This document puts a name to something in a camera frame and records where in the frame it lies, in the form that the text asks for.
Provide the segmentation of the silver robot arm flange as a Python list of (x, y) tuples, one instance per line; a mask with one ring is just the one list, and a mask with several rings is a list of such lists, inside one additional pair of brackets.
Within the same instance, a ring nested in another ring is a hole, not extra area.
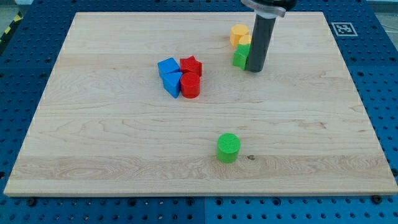
[(293, 9), (297, 0), (240, 0), (246, 7), (263, 18), (284, 17), (286, 12)]

